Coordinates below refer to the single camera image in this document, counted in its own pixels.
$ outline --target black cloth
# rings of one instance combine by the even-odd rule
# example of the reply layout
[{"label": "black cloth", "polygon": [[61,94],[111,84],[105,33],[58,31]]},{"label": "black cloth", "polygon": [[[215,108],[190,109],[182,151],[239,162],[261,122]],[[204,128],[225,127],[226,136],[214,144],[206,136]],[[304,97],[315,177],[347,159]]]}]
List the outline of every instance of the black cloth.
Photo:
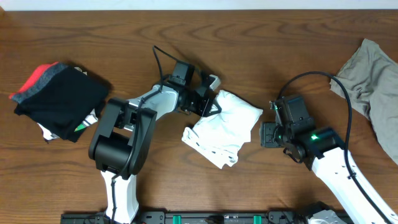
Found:
[{"label": "black cloth", "polygon": [[56,74],[38,93],[17,105],[26,115],[62,139],[76,142],[85,129],[76,127],[95,109],[98,114],[108,89],[73,67]]}]

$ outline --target wooden table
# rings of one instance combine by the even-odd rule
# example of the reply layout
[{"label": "wooden table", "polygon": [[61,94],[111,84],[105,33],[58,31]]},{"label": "wooden table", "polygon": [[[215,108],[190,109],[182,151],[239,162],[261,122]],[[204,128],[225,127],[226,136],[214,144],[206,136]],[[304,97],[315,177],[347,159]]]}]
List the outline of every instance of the wooden table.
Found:
[{"label": "wooden table", "polygon": [[[158,79],[152,45],[212,71],[231,91],[272,121],[269,100],[293,76],[336,73],[363,38],[398,60],[397,11],[97,11],[6,12],[0,17],[0,223],[58,223],[64,212],[106,208],[105,185],[88,145],[95,127],[77,143],[46,144],[39,127],[13,113],[8,95],[36,66],[73,62],[113,85],[110,96],[134,98]],[[165,71],[174,62],[161,56]],[[345,100],[324,77],[292,84],[317,125],[345,135]],[[169,114],[157,122],[138,177],[144,207],[168,210],[266,211],[300,208],[319,200],[341,208],[326,185],[281,149],[264,149],[259,123],[233,167],[219,170],[181,142],[198,117]],[[350,150],[368,181],[398,212],[398,166],[377,143],[371,123],[354,112]]]}]

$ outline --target wood grain surface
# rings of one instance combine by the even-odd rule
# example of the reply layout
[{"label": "wood grain surface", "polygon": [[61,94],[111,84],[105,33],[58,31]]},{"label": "wood grain surface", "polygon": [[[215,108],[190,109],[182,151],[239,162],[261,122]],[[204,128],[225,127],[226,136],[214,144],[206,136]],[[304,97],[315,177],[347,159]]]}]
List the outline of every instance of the wood grain surface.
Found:
[{"label": "wood grain surface", "polygon": [[[110,96],[134,98],[158,79],[152,45],[221,77],[221,88],[260,108],[293,76],[336,73],[364,39],[398,60],[398,11],[91,11],[6,12],[0,17],[0,223],[59,223],[65,212],[106,208],[105,185],[88,145],[46,144],[39,127],[13,113],[8,95],[40,64],[73,62],[112,83]],[[161,56],[165,71],[174,63]],[[344,99],[324,77],[293,83],[317,126],[345,135]],[[156,124],[139,174],[141,206],[167,210],[266,211],[323,201],[341,208],[326,185],[282,149],[260,147],[259,123],[233,167],[219,170],[181,142],[199,117],[169,114]],[[363,174],[398,212],[398,166],[377,143],[371,123],[354,112],[350,147]]]}]

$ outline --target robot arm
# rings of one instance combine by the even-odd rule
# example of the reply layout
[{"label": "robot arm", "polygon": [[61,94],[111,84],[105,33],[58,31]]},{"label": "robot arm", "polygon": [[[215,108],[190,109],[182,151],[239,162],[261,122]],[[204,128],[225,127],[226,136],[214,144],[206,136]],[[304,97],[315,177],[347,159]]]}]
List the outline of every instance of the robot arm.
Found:
[{"label": "robot arm", "polygon": [[[166,83],[162,83],[162,88],[157,84],[138,98],[112,98],[108,101],[89,150],[90,159],[95,160],[96,168],[101,171],[106,183],[108,207],[105,219],[110,220],[114,216],[115,223],[131,223],[136,216],[139,206],[136,199],[136,175],[145,163],[155,122],[160,117],[175,110],[199,116],[221,112],[211,95],[220,85],[220,80],[214,75],[207,76],[201,72],[201,85],[191,90],[189,85],[194,71],[193,65],[177,62],[173,74]],[[140,108],[139,103],[149,95],[152,97],[143,102]],[[218,110],[212,111],[213,105]],[[136,141],[133,134],[128,138],[114,132],[114,128],[137,132]],[[123,170],[130,153],[132,159],[127,169]],[[113,181],[116,174],[120,176]]]},{"label": "robot arm", "polygon": [[[283,97],[271,102],[276,112],[275,123],[262,123],[261,139],[265,147],[285,147],[284,153],[295,162],[304,163],[337,197],[354,223],[385,223],[366,200],[350,177],[344,157],[344,142],[331,128],[316,129],[301,96]],[[391,223],[398,216],[383,201],[356,166],[348,151],[350,168],[356,179]],[[309,219],[309,223],[329,223],[327,219]]]}]

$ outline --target crumpled white towel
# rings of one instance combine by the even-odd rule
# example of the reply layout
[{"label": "crumpled white towel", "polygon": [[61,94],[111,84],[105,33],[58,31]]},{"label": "crumpled white towel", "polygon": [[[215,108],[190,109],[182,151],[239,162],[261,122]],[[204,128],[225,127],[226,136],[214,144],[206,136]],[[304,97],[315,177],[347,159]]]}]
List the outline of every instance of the crumpled white towel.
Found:
[{"label": "crumpled white towel", "polygon": [[182,141],[222,169],[238,161],[238,151],[243,143],[250,142],[250,132],[262,110],[224,90],[216,101],[221,113],[201,118],[192,129],[185,128]]}]

